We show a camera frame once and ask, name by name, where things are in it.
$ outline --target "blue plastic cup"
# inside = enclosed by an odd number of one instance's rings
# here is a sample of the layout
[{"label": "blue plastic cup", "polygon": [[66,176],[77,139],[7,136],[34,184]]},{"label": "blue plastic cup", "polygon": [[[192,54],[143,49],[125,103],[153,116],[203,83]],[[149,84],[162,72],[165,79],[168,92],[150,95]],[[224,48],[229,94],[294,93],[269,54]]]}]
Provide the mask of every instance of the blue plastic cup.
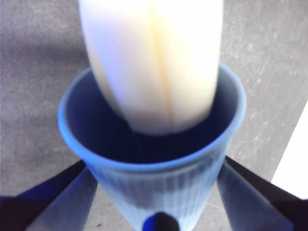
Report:
[{"label": "blue plastic cup", "polygon": [[238,77],[222,63],[218,74],[210,116],[165,137],[134,134],[108,106],[91,69],[64,94],[58,117],[65,142],[135,230],[157,212],[173,216],[182,231],[195,227],[246,108]]}]

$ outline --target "gray floor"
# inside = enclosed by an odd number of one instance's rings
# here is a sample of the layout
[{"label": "gray floor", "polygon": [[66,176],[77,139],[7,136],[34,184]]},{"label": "gray floor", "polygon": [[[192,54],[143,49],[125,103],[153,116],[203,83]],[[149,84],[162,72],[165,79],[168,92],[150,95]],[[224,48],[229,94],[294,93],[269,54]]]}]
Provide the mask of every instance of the gray floor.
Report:
[{"label": "gray floor", "polygon": [[[248,100],[229,156],[268,180],[308,98],[307,53],[308,1],[225,0],[221,60]],[[2,195],[78,160],[58,131],[57,107],[87,66],[76,0],[1,2]],[[195,230],[231,230],[216,189],[208,203]],[[85,230],[131,228],[99,188]]]}]

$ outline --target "cup rim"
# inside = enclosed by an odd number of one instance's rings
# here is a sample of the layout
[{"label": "cup rim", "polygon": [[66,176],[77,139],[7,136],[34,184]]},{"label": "cup rim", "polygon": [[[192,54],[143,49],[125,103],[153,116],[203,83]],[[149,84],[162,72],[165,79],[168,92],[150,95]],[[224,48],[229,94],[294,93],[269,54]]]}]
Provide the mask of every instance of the cup rim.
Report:
[{"label": "cup rim", "polygon": [[127,163],[127,162],[112,160],[104,156],[98,155],[89,150],[88,148],[86,148],[85,146],[83,146],[73,135],[67,121],[66,105],[71,95],[71,92],[74,90],[75,85],[91,70],[92,69],[90,67],[84,70],[73,80],[73,82],[67,88],[65,94],[61,99],[59,106],[58,125],[64,141],[74,153],[76,153],[79,157],[81,157],[86,162],[86,164],[90,164],[93,166],[99,165],[104,170],[108,169],[126,173],[140,174],[140,173],[171,171],[173,169],[183,168],[187,165],[191,165],[193,163],[198,162],[204,156],[211,153],[211,151],[214,150],[215,147],[219,146],[224,142],[227,142],[230,139],[230,137],[234,135],[235,132],[239,129],[244,119],[246,110],[246,95],[244,88],[237,75],[227,65],[225,65],[222,62],[219,62],[219,72],[224,71],[230,77],[231,81],[233,81],[235,85],[238,97],[238,103],[234,117],[232,118],[228,126],[225,128],[225,130],[218,137],[216,137],[208,145],[204,146],[203,148],[191,154],[164,162],[138,164],[138,163]]}]

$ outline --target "ribbed cup side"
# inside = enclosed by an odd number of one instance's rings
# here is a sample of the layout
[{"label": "ribbed cup side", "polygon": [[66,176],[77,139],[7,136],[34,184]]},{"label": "ribbed cup side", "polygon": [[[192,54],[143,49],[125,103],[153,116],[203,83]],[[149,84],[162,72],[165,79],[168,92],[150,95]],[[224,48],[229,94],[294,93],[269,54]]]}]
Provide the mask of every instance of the ribbed cup side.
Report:
[{"label": "ribbed cup side", "polygon": [[225,147],[197,163],[159,173],[131,174],[89,166],[98,182],[137,231],[156,212],[172,215],[181,231],[191,231],[210,195],[225,157]]}]

